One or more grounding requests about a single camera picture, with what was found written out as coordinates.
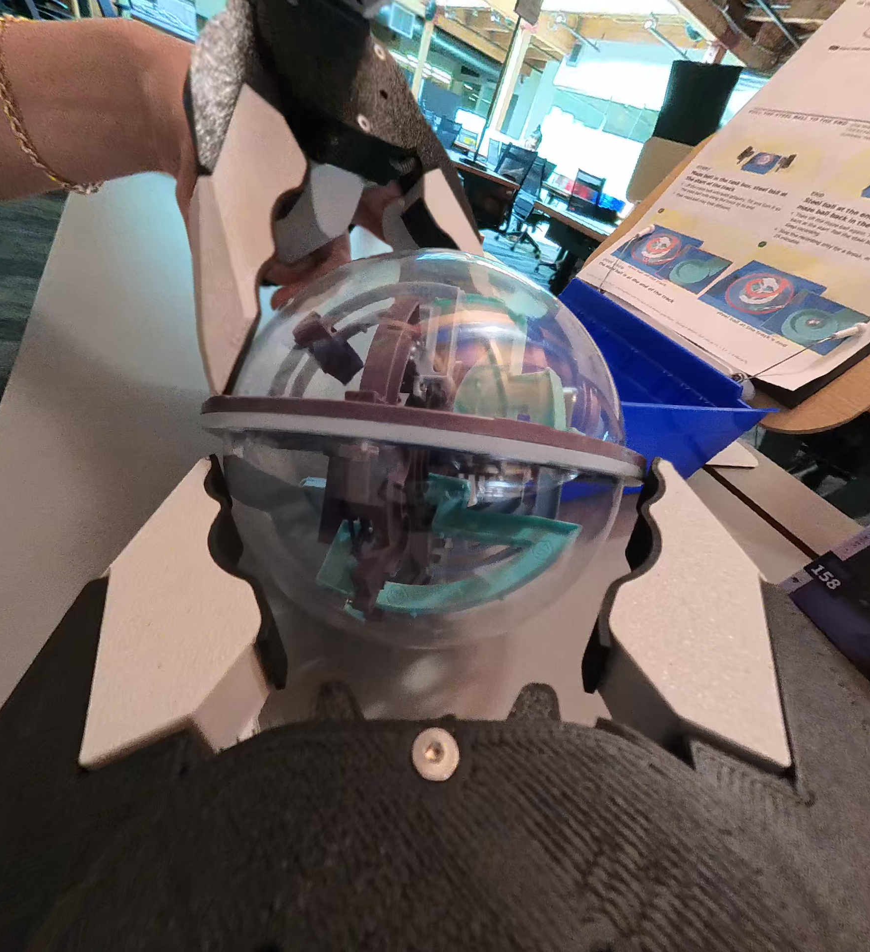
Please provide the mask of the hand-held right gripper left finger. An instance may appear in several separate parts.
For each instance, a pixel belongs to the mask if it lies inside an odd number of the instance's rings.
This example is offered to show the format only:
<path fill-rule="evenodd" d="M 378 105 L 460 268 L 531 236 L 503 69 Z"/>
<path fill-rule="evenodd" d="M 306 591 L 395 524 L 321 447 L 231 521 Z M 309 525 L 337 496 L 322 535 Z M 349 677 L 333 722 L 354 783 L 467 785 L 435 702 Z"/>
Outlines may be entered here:
<path fill-rule="evenodd" d="M 83 768 L 181 731 L 215 752 L 259 732 L 286 651 L 241 556 L 223 471 L 201 459 L 108 568 Z"/>

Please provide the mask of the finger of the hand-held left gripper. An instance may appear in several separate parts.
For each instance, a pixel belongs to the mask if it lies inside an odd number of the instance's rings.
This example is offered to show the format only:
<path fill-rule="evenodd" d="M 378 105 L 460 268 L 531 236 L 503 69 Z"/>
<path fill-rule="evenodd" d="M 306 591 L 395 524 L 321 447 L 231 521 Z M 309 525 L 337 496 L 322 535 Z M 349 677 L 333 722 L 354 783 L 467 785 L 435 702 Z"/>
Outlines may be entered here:
<path fill-rule="evenodd" d="M 456 194 L 441 170 L 423 173 L 384 208 L 384 242 L 398 252 L 452 250 L 483 255 L 465 195 Z"/>
<path fill-rule="evenodd" d="M 216 161 L 188 212 L 198 343 L 211 395 L 226 394 L 259 326 L 261 275 L 276 254 L 273 211 L 307 160 L 285 117 L 242 86 Z"/>

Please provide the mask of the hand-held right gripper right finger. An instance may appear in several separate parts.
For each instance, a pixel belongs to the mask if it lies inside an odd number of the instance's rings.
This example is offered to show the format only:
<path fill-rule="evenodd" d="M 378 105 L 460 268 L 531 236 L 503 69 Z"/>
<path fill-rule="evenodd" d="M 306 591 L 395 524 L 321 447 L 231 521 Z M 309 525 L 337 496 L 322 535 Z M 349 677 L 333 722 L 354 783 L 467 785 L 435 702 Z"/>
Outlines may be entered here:
<path fill-rule="evenodd" d="M 667 460 L 653 461 L 624 556 L 584 651 L 584 689 L 671 752 L 699 742 L 791 769 L 765 580 Z"/>

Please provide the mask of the clear plastic maze ball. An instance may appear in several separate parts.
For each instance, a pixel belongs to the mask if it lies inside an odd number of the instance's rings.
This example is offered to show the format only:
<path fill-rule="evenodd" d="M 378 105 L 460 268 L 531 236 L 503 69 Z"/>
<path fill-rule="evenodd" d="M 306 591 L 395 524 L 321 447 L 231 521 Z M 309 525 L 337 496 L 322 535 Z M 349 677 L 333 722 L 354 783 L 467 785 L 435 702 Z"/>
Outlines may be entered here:
<path fill-rule="evenodd" d="M 420 647 L 556 601 L 646 470 L 578 318 L 447 250 L 357 260 L 295 295 L 201 421 L 268 592 Z"/>

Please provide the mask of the person's left hand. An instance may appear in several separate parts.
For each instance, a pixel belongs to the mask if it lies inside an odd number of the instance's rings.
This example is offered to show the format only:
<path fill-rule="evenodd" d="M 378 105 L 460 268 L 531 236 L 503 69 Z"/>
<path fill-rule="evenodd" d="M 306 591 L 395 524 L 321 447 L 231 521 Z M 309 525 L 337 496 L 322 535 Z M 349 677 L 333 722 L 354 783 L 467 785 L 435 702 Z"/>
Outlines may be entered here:
<path fill-rule="evenodd" d="M 67 116 L 56 140 L 66 163 L 63 189 L 162 173 L 175 180 L 180 215 L 187 219 L 198 177 L 183 105 L 191 46 L 128 20 L 34 22 L 72 30 Z"/>

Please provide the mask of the black office chair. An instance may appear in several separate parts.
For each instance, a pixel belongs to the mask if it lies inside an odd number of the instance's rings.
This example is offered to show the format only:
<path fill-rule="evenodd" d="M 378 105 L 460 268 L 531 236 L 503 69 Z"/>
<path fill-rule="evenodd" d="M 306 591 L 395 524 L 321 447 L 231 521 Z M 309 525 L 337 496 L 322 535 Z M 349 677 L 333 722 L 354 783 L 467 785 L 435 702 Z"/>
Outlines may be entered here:
<path fill-rule="evenodd" d="M 528 227 L 537 221 L 534 205 L 556 166 L 556 161 L 538 156 L 536 150 L 505 143 L 500 148 L 495 168 L 496 173 L 518 186 L 498 232 L 506 236 L 512 246 L 529 244 L 537 259 L 540 258 L 540 247 L 530 235 Z"/>

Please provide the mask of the blue plastic bin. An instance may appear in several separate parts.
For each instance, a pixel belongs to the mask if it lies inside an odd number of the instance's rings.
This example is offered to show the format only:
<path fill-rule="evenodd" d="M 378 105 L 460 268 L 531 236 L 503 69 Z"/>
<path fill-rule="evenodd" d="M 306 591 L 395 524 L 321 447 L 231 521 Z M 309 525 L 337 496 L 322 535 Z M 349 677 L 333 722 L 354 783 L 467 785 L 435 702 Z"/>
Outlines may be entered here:
<path fill-rule="evenodd" d="M 560 301 L 601 351 L 619 392 L 626 445 L 647 463 L 671 463 L 687 479 L 701 468 L 751 470 L 739 438 L 765 416 L 742 386 L 581 279 Z"/>

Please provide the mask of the black acoustic panel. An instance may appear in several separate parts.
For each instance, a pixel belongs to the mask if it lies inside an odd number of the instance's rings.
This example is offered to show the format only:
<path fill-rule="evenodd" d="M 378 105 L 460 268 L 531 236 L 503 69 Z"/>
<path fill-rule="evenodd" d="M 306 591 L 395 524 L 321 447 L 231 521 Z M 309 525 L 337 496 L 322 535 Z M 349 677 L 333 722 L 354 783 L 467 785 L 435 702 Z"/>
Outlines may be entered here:
<path fill-rule="evenodd" d="M 741 65 L 675 61 L 652 137 L 695 147 L 715 134 L 742 70 Z"/>

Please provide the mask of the printed instruction sheet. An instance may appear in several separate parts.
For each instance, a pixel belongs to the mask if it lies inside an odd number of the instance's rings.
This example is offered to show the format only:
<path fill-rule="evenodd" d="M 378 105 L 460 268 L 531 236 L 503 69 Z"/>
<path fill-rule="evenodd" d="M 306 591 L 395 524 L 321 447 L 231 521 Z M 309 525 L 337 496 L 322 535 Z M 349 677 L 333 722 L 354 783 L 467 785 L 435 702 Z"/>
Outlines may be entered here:
<path fill-rule="evenodd" d="M 844 2 L 579 279 L 792 404 L 869 353 L 870 2 Z"/>

